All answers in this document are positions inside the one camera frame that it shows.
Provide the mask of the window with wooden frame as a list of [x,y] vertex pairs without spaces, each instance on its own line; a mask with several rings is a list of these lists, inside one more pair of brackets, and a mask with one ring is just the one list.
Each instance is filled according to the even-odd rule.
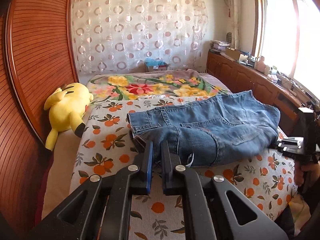
[[319,96],[319,9],[308,0],[256,0],[255,54]]

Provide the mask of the wooden slatted wardrobe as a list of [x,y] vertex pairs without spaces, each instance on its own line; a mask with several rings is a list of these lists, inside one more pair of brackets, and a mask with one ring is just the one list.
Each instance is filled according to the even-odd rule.
[[24,238],[41,219],[52,153],[46,99],[78,80],[71,0],[1,0],[2,229]]

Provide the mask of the cardboard box on cabinet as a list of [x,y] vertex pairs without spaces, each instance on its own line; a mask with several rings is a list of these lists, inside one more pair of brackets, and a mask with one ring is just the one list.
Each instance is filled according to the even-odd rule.
[[243,54],[241,51],[229,47],[225,49],[225,54],[235,61],[245,61],[248,58],[248,56]]

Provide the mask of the blue denim jeans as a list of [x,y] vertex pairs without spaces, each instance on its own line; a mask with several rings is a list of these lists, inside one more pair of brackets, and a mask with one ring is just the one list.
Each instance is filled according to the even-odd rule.
[[226,165],[252,158],[278,138],[280,111],[258,101],[252,91],[217,95],[185,105],[129,113],[130,136],[139,152],[153,142],[153,158],[161,144],[187,166]]

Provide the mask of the circle pattern sheer curtain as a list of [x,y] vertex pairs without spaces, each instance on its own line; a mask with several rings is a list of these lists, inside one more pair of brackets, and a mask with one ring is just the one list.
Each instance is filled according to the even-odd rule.
[[203,0],[72,0],[80,74],[141,72],[147,63],[201,71]]

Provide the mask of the box with teal cloth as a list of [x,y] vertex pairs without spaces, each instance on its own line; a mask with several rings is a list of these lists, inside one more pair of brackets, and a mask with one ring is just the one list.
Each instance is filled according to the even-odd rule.
[[148,72],[166,71],[169,69],[169,64],[161,60],[147,58],[144,64]]

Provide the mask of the beige window curtain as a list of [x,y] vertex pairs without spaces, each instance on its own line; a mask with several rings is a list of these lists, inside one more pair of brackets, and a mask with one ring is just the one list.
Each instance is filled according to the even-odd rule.
[[231,16],[231,28],[232,28],[232,47],[234,49],[240,49],[240,0],[228,0],[228,7]]

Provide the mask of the pink bottle on cabinet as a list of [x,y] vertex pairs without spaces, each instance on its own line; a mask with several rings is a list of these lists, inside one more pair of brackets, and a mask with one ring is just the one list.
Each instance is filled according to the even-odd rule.
[[264,71],[265,71],[264,61],[265,61],[265,58],[263,56],[260,56],[260,57],[256,58],[256,61],[254,64],[254,68],[261,73],[264,73]]

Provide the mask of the floral pink blanket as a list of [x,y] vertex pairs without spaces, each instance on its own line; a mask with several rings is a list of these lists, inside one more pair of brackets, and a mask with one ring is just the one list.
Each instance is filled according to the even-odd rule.
[[87,83],[95,102],[153,96],[189,97],[230,94],[219,79],[195,70],[164,70],[126,75],[95,75]]

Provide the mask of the yellow Pikachu plush toy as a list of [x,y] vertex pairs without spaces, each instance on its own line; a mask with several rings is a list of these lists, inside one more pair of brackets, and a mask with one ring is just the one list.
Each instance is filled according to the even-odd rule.
[[60,132],[71,129],[77,137],[82,137],[85,130],[82,118],[93,99],[93,94],[81,83],[59,87],[47,98],[44,110],[49,111],[51,130],[46,139],[46,149],[54,149]]

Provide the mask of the long wooden sideboard cabinet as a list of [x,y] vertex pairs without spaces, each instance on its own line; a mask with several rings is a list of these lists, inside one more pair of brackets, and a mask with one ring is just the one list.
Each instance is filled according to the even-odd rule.
[[279,127],[287,136],[303,135],[298,111],[302,102],[288,89],[272,83],[253,68],[233,62],[211,51],[207,57],[207,72],[218,78],[233,93],[252,90],[257,100],[280,110]]

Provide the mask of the stack of books papers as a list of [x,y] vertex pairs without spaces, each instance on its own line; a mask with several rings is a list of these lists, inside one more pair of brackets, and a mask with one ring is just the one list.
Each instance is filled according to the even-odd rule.
[[231,44],[228,42],[211,40],[210,41],[210,51],[214,53],[224,53],[227,48],[231,48]]

